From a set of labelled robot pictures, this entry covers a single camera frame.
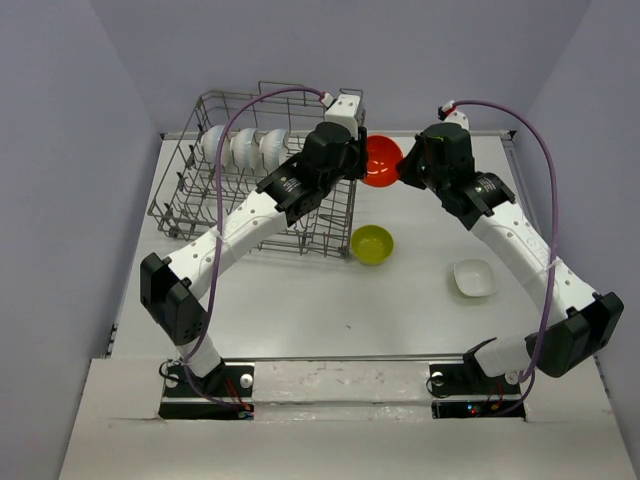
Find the orange bowl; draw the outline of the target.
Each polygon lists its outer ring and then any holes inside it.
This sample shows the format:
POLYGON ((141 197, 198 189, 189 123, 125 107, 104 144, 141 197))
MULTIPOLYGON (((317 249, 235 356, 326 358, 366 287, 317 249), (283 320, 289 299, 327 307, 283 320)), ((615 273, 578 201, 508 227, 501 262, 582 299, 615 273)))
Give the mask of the orange bowl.
POLYGON ((396 166, 403 159, 400 146, 390 137, 371 135, 367 139, 366 175, 363 182, 371 187, 391 186, 399 179, 396 166))

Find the white round bowl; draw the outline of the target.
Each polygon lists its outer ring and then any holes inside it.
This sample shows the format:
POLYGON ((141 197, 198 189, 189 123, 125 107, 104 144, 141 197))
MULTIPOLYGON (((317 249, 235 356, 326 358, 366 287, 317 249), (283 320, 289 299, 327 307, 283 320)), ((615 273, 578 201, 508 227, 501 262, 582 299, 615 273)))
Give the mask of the white round bowl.
POLYGON ((259 152, 267 171, 276 169, 285 161, 288 140, 289 131, 283 128, 271 130, 262 137, 259 152))
POLYGON ((218 146, 222 146, 220 165, 222 168, 226 168, 232 160, 232 153, 230 148, 230 138, 224 136, 225 125, 215 125, 208 129, 201 138, 201 147, 204 154, 204 159, 210 166, 216 165, 216 155, 218 146))
POLYGON ((259 140, 259 131, 255 128, 242 129, 232 138, 231 152, 237 167, 256 168, 260 158, 259 140))

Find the lime green bowl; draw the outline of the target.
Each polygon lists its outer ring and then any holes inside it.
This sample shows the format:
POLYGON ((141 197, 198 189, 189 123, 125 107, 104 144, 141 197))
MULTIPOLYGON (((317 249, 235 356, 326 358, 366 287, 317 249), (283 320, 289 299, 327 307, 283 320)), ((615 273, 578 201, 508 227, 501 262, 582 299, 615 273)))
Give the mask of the lime green bowl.
POLYGON ((377 266, 386 262, 394 250, 391 233, 379 225, 364 225, 351 236, 351 249, 363 265, 377 266))

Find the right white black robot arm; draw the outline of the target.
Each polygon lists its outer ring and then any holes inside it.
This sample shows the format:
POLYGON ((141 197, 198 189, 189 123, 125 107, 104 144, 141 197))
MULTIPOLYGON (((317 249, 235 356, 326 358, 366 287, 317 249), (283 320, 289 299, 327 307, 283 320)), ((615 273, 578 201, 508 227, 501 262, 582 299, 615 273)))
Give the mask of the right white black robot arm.
POLYGON ((613 292, 598 293, 550 255, 508 186, 476 169, 466 129, 449 122, 429 126, 416 135, 397 170, 403 183, 431 190, 445 211, 487 245, 547 318, 544 329, 489 339, 469 350, 460 368, 468 390, 482 392, 498 376, 529 366, 559 378, 608 344, 623 302, 613 292))

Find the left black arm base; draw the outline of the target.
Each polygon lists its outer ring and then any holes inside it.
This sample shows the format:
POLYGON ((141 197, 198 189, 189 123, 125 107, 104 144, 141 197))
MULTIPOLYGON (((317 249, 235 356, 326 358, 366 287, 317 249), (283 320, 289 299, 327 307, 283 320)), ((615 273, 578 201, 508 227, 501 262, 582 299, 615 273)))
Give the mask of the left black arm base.
POLYGON ((158 415, 165 420, 253 420, 255 365, 227 362, 202 379, 187 375, 181 363, 164 361, 158 415))

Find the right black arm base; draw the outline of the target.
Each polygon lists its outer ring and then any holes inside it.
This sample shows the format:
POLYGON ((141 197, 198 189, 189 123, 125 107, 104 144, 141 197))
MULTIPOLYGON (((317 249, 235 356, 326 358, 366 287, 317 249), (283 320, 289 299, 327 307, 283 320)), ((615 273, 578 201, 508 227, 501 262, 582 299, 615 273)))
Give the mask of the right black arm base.
POLYGON ((490 338, 474 346, 462 355, 459 363, 429 365, 425 388, 433 399, 435 419, 526 419, 519 384, 510 383, 504 375, 487 376, 475 358, 482 347, 495 340, 490 338))

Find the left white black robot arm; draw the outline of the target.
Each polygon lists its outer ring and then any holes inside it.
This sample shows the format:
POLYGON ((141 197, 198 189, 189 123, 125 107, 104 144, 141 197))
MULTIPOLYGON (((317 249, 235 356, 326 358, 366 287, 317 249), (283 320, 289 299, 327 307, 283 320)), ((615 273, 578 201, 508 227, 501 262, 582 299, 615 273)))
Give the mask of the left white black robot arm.
POLYGON ((364 178, 367 130, 321 122, 303 148, 260 180, 215 227, 166 257, 147 255, 140 265, 140 303, 176 347, 189 386, 212 398, 225 362, 208 327, 218 277, 259 243, 317 210, 341 180, 364 178))

